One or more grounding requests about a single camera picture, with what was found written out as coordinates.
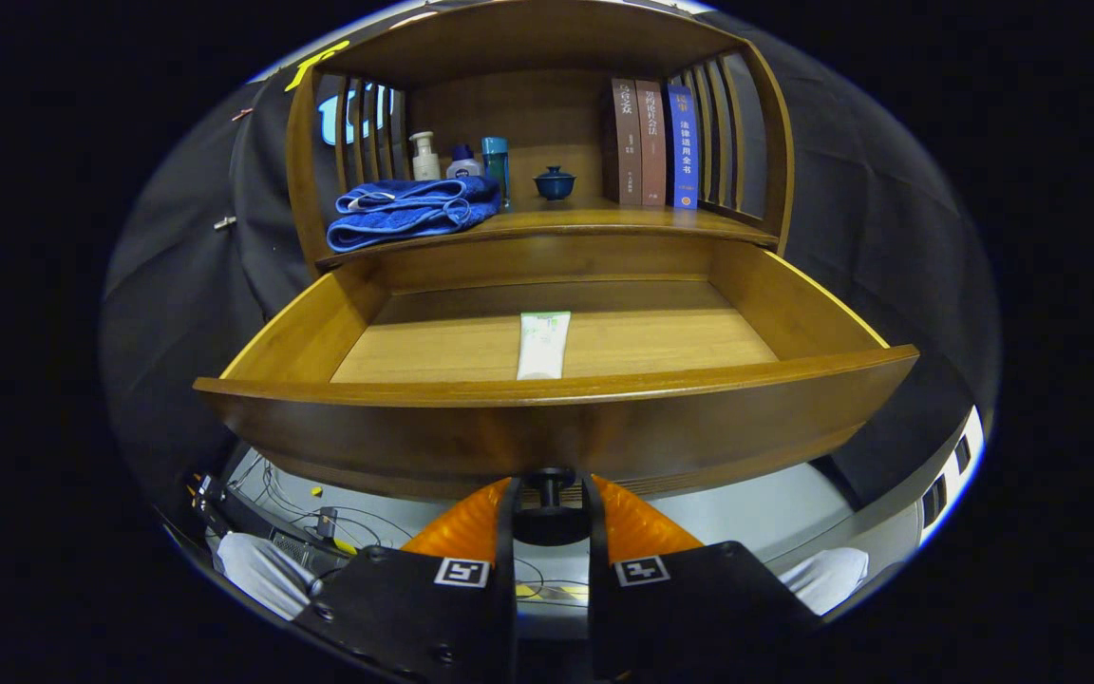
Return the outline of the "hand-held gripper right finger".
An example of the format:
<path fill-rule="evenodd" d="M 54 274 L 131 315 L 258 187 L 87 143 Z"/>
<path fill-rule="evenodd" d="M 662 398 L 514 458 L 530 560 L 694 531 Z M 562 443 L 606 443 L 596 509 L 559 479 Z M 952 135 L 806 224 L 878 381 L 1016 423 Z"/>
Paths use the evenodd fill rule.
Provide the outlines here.
<path fill-rule="evenodd" d="M 702 542 L 615 482 L 583 477 L 592 671 L 612 683 L 743 683 L 823 626 L 738 541 Z"/>

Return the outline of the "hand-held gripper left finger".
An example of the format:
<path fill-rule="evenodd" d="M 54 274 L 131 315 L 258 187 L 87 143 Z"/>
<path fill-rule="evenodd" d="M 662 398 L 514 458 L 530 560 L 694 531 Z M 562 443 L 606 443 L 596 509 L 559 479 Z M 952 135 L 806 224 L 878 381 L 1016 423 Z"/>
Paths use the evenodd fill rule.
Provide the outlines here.
<path fill-rule="evenodd" d="M 296 628 L 362 675 L 387 683 L 512 683 L 517 497 L 517 477 L 472 494 L 472 515 L 481 524 L 472 548 L 359 550 L 323 580 Z"/>

